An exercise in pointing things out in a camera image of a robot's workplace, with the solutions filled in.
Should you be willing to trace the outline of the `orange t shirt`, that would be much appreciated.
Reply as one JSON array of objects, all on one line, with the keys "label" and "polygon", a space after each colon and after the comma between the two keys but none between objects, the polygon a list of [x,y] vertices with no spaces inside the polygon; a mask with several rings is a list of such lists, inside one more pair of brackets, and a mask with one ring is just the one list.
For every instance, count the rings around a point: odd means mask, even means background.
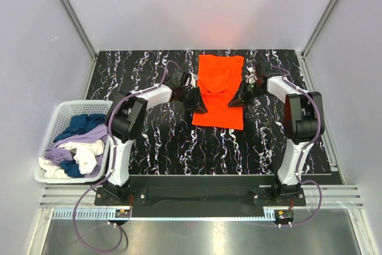
[{"label": "orange t shirt", "polygon": [[242,56],[199,56],[198,87],[207,113],[194,113],[193,125],[244,129],[244,109],[228,106],[242,82],[243,65]]}]

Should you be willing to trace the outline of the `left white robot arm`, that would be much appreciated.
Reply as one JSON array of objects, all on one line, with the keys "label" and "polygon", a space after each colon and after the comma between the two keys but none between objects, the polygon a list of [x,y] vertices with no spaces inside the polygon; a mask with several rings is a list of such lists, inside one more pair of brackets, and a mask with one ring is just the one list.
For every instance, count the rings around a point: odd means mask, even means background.
[{"label": "left white robot arm", "polygon": [[108,184],[121,188],[128,182],[131,148],[148,110],[177,100],[193,113],[208,112],[197,83],[197,75],[176,69],[158,84],[115,97],[105,122],[110,139]]}]

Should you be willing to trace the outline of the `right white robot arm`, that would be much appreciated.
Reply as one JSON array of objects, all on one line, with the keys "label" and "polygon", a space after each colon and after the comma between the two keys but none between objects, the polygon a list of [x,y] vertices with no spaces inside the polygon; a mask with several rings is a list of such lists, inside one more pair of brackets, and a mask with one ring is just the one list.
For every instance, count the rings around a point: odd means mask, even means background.
[{"label": "right white robot arm", "polygon": [[322,94],[293,84],[290,73],[270,62],[256,64],[255,80],[242,81],[228,107],[251,105],[256,97],[272,95],[284,104],[286,149],[277,178],[281,186],[301,183],[301,173],[313,144],[325,131]]}]

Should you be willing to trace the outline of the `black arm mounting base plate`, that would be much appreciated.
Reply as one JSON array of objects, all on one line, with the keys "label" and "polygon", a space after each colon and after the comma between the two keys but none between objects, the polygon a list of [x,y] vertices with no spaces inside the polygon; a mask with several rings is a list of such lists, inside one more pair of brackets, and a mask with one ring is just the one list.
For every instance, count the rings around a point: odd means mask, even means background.
[{"label": "black arm mounting base plate", "polygon": [[121,188],[97,188],[95,205],[153,205],[157,202],[233,202],[254,206],[303,207],[300,185],[282,186],[274,175],[131,176]]}]

